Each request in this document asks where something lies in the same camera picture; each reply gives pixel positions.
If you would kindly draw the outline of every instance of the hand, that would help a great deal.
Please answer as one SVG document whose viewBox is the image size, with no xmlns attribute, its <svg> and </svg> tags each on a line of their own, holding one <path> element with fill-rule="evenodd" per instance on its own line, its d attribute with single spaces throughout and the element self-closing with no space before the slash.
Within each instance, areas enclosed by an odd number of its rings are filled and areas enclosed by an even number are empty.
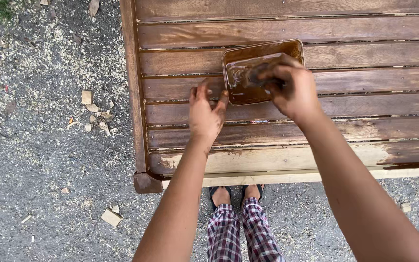
<svg viewBox="0 0 419 262">
<path fill-rule="evenodd" d="M 190 139 L 203 139 L 211 146 L 223 128 L 226 115 L 228 92 L 221 92 L 218 104 L 211 109 L 208 89 L 210 78 L 203 80 L 197 88 L 190 89 Z"/>
<path fill-rule="evenodd" d="M 282 89 L 275 84 L 268 84 L 264 88 L 271 92 L 272 103 L 277 109 L 299 124 L 322 112 L 322 109 L 317 98 L 313 73 L 298 61 L 290 64 L 292 66 L 278 64 L 259 74 L 258 78 L 277 77 L 285 80 L 286 85 Z"/>
</svg>

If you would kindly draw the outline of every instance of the person's legs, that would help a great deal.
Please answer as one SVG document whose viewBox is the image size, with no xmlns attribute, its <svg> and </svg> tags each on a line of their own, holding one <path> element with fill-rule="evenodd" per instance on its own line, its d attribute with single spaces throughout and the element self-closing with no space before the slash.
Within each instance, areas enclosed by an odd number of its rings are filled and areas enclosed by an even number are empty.
<svg viewBox="0 0 419 262">
<path fill-rule="evenodd" d="M 256 185 L 250 185 L 245 190 L 242 223 L 247 238 L 248 258 L 251 262 L 285 261 L 269 229 L 265 212 L 258 204 L 259 197 Z"/>
<path fill-rule="evenodd" d="M 217 208 L 208 224 L 208 261 L 242 261 L 240 222 L 230 205 L 229 192 L 219 187 L 212 199 Z"/>
</svg>

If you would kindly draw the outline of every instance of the foot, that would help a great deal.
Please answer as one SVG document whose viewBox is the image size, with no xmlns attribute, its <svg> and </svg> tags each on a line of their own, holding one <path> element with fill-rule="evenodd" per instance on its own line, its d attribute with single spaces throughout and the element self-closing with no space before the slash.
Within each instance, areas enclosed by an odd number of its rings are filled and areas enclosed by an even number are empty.
<svg viewBox="0 0 419 262">
<path fill-rule="evenodd" d="M 241 202 L 241 205 L 245 202 L 245 200 L 249 197 L 254 197 L 257 199 L 257 201 L 260 199 L 261 194 L 260 191 L 258 190 L 258 187 L 256 185 L 249 185 L 246 189 L 245 189 L 245 197 L 243 198 L 243 201 Z"/>
<path fill-rule="evenodd" d="M 230 205 L 230 195 L 225 187 L 218 187 L 218 189 L 216 189 L 216 192 L 214 192 L 212 199 L 214 205 L 216 206 L 219 206 L 221 204 Z"/>
</svg>

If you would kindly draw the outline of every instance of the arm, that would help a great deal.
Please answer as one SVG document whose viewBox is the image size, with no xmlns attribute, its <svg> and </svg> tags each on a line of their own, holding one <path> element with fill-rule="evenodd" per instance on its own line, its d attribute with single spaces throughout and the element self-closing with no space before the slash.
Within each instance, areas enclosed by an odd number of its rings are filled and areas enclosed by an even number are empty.
<svg viewBox="0 0 419 262">
<path fill-rule="evenodd" d="M 209 150 L 224 123 L 227 92 L 212 110 L 209 81 L 190 91 L 190 140 L 138 245 L 133 261 L 188 261 L 195 240 L 203 174 Z"/>
<path fill-rule="evenodd" d="M 311 71 L 278 65 L 259 77 L 292 79 L 265 87 L 311 145 L 332 212 L 358 261 L 419 261 L 419 233 L 321 109 Z"/>
</svg>

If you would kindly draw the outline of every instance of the wooden bench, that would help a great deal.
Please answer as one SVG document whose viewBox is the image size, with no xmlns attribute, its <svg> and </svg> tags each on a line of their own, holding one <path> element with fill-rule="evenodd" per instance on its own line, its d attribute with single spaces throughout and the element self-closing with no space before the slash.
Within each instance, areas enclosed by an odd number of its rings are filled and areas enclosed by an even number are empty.
<svg viewBox="0 0 419 262">
<path fill-rule="evenodd" d="M 212 77 L 218 96 L 225 48 L 290 38 L 370 172 L 419 176 L 419 0 L 121 0 L 121 15 L 138 193 L 166 188 L 189 139 L 189 90 Z M 262 103 L 229 107 L 203 186 L 320 180 L 299 128 Z"/>
</svg>

